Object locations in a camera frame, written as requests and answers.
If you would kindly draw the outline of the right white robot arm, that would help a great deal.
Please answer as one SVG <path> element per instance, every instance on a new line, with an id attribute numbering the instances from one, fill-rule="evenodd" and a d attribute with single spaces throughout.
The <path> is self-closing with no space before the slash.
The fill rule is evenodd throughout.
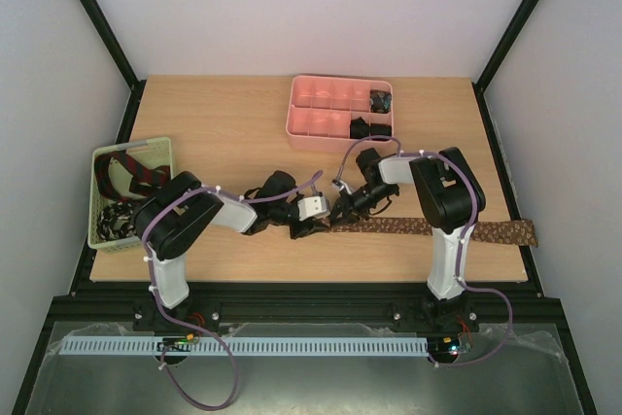
<path id="1" fill-rule="evenodd" d="M 356 164 L 365 184 L 351 190 L 340 179 L 339 197 L 328 216 L 332 227 L 358 225 L 372 210 L 397 196 L 401 185 L 413 186 L 425 221 L 432 228 L 430 290 L 422 299 L 422 320 L 429 329 L 451 328 L 464 313 L 464 270 L 467 244 L 486 198 L 463 153 L 457 147 L 440 153 L 421 151 L 411 156 L 380 156 L 360 152 Z"/>

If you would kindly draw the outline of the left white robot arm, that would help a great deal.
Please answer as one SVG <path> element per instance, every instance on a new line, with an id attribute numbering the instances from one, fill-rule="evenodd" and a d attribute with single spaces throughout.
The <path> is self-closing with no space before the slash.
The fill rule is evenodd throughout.
<path id="1" fill-rule="evenodd" d="M 299 185 L 289 173 L 275 171 L 261 187 L 234 195 L 185 171 L 143 201 L 132 222 L 145 250 L 149 291 L 162 318 L 173 326 L 205 331 L 203 322 L 187 322 L 172 311 L 190 296 L 187 252 L 209 226 L 251 236 L 271 225 L 285 225 L 293 239 L 326 231 L 321 218 L 329 213 L 328 200 L 316 188 L 322 175 L 319 170 Z"/>

